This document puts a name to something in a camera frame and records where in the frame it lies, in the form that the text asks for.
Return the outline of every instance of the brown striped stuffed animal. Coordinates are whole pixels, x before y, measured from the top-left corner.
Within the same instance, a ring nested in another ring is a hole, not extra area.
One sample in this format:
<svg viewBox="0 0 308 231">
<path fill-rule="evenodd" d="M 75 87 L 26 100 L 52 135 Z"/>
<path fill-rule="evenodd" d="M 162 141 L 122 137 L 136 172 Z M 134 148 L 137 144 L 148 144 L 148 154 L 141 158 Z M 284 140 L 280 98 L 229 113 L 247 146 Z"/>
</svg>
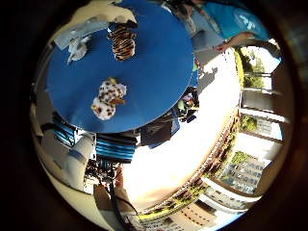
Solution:
<svg viewBox="0 0 308 231">
<path fill-rule="evenodd" d="M 135 38 L 136 34 L 119 25 L 107 35 L 107 39 L 113 42 L 112 48 L 117 61 L 122 62 L 135 55 Z"/>
</svg>

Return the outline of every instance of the round table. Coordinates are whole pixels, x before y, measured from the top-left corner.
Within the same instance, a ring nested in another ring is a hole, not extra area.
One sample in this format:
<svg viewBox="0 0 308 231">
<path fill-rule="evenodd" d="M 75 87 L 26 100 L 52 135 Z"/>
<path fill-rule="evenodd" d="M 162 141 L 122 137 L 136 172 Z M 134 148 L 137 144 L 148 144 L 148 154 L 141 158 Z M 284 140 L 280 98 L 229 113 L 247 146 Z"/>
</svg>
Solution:
<svg viewBox="0 0 308 231">
<path fill-rule="evenodd" d="M 86 131 L 120 133 L 142 127 L 171 109 L 191 80 L 193 47 L 183 23 L 156 4 L 123 2 L 139 23 L 131 29 L 137 34 L 134 57 L 116 61 L 107 30 L 92 34 L 80 61 L 67 65 L 69 53 L 58 47 L 51 57 L 46 82 L 51 101 L 65 121 Z M 110 76 L 127 86 L 126 104 L 116 106 L 112 118 L 100 120 L 90 106 Z"/>
</svg>

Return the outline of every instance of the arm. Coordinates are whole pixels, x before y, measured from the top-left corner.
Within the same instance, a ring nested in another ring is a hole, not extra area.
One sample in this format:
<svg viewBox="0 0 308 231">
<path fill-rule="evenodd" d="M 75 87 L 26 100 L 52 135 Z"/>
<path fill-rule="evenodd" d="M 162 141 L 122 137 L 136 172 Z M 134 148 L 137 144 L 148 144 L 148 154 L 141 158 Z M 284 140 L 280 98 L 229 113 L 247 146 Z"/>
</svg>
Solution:
<svg viewBox="0 0 308 231">
<path fill-rule="evenodd" d="M 253 38 L 254 38 L 254 35 L 251 32 L 241 32 L 241 33 L 235 35 L 234 37 L 232 37 L 227 42 L 222 43 L 221 45 L 218 45 L 216 47 L 216 49 L 217 49 L 218 52 L 224 52 L 226 49 L 228 49 L 228 48 L 230 48 L 234 45 L 238 45 L 246 39 L 253 39 Z"/>
</svg>

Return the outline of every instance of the stuffed animal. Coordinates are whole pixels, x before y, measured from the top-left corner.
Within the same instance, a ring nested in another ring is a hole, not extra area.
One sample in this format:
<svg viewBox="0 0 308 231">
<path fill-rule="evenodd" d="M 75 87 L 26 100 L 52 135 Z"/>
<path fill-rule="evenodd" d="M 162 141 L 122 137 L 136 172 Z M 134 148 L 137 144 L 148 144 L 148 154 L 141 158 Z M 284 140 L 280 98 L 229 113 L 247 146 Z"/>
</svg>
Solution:
<svg viewBox="0 0 308 231">
<path fill-rule="evenodd" d="M 107 39 L 113 42 L 112 49 L 117 61 L 127 60 L 135 55 L 136 34 L 130 32 L 127 27 L 116 25 L 113 31 L 109 31 Z"/>
<path fill-rule="evenodd" d="M 110 119 L 116 113 L 116 105 L 125 104 L 123 96 L 126 94 L 126 86 L 109 77 L 99 87 L 98 96 L 93 99 L 91 109 L 94 114 L 102 119 Z"/>
<path fill-rule="evenodd" d="M 68 52 L 70 55 L 67 59 L 67 64 L 70 64 L 72 61 L 78 61 L 86 55 L 88 51 L 86 43 L 90 38 L 91 36 L 85 38 L 77 37 L 69 43 Z"/>
</svg>

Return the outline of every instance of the white object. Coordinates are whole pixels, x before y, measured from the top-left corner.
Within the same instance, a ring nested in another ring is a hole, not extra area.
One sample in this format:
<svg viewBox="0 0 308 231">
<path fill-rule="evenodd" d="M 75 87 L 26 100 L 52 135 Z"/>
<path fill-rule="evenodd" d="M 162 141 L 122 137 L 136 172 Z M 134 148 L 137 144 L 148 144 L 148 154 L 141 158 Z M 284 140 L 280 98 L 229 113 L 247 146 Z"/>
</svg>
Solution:
<svg viewBox="0 0 308 231">
<path fill-rule="evenodd" d="M 68 52 L 70 55 L 67 59 L 67 64 L 70 64 L 72 61 L 78 61 L 86 55 L 88 51 L 86 42 L 89 40 L 90 36 L 85 38 L 77 37 L 70 42 L 68 46 Z"/>
</svg>

